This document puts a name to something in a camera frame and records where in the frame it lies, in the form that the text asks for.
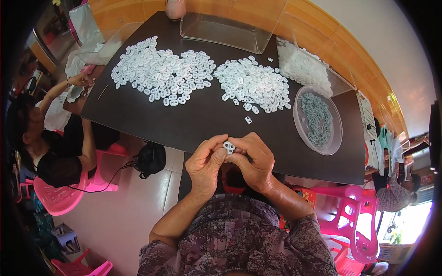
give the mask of black wire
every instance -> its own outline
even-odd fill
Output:
[[[109,187],[109,185],[111,184],[112,180],[114,179],[114,177],[117,175],[117,173],[118,173],[120,170],[123,170],[123,169],[129,168],[129,167],[132,167],[132,166],[133,166],[133,165],[130,164],[130,162],[128,162],[128,163],[124,164],[124,166],[122,166],[121,168],[119,168],[119,169],[116,171],[116,173],[114,174],[114,176],[112,177],[112,179],[111,179],[111,180],[109,181],[109,183],[107,184],[107,187],[104,188],[104,189],[101,190],[101,191],[88,192],[88,191],[85,191],[85,190],[82,190],[82,189],[78,189],[78,188],[71,187],[71,186],[69,186],[69,185],[68,185],[68,187],[71,188],[71,189],[77,190],[77,191],[85,192],[85,193],[99,193],[99,192],[104,192],[104,191]]]

